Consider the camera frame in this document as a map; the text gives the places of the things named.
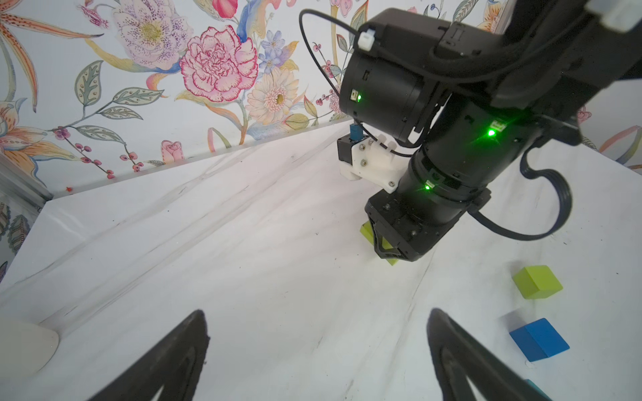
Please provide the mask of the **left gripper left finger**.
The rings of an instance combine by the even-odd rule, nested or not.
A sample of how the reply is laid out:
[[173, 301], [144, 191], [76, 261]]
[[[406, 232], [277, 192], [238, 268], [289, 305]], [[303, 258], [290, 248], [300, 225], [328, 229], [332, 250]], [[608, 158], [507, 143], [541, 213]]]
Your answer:
[[202, 310], [178, 324], [93, 400], [192, 400], [210, 338]]

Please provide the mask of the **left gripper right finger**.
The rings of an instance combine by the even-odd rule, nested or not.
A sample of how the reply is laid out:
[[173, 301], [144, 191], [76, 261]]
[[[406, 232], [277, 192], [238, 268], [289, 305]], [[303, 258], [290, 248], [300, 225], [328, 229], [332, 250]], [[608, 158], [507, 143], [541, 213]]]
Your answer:
[[426, 324], [436, 379], [444, 400], [545, 400], [542, 392], [515, 374], [439, 308]]

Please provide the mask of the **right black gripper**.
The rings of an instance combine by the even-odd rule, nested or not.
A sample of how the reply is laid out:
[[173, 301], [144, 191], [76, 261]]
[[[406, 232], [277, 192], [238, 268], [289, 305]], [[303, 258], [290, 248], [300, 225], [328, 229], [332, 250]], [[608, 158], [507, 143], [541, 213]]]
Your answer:
[[420, 192], [414, 203], [382, 190], [365, 205], [374, 251], [382, 259], [414, 262], [433, 249], [465, 213], [479, 211], [490, 199], [489, 190], [469, 202], [447, 200], [426, 191]]

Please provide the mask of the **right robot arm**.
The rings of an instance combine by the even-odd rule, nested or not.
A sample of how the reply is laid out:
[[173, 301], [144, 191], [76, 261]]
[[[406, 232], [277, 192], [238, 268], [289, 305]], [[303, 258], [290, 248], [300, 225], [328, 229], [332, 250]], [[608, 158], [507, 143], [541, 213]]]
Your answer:
[[582, 141], [578, 111], [619, 80], [641, 75], [638, 1], [518, 1], [504, 33], [389, 8], [355, 32], [339, 107], [414, 153], [397, 184], [386, 180], [365, 211], [383, 259], [414, 262], [468, 214], [502, 237], [533, 236], [482, 214], [490, 183], [513, 161], [545, 179], [568, 220], [573, 198], [556, 170], [528, 153]]

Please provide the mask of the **teal cube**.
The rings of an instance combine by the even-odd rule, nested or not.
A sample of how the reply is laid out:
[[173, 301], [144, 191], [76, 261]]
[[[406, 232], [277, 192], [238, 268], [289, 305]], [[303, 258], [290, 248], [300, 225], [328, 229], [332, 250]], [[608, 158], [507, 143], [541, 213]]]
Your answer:
[[540, 389], [540, 387], [538, 387], [538, 386], [537, 386], [533, 381], [531, 381], [530, 379], [525, 379], [525, 382], [526, 382], [530, 387], [532, 387], [532, 388], [533, 388], [533, 389], [534, 389], [534, 390], [535, 390], [535, 391], [536, 391], [536, 392], [537, 392], [541, 397], [543, 397], [543, 398], [544, 398], [544, 399], [546, 399], [547, 401], [551, 401], [550, 397], [548, 397], [548, 396], [545, 394], [545, 392], [543, 392], [543, 391]]

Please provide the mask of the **dark blue cube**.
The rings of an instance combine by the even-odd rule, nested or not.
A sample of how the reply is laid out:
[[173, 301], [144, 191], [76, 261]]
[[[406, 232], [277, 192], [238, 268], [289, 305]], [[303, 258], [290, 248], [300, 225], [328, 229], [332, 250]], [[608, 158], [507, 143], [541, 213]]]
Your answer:
[[528, 362], [549, 359], [570, 349], [548, 319], [541, 318], [509, 333]]

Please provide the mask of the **white bottle green cap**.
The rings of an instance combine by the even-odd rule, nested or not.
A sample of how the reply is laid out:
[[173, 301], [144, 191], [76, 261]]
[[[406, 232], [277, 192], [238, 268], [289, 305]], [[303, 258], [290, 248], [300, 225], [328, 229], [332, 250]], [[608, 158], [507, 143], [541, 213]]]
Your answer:
[[1, 379], [36, 374], [60, 344], [54, 330], [30, 322], [1, 319]]

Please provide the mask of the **lime green cube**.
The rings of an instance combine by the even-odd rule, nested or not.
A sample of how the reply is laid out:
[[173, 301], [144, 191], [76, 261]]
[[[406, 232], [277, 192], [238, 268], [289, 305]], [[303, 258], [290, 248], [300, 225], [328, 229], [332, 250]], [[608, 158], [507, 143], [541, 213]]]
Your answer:
[[522, 268], [513, 275], [513, 282], [527, 300], [549, 298], [563, 290], [562, 283], [546, 265]]

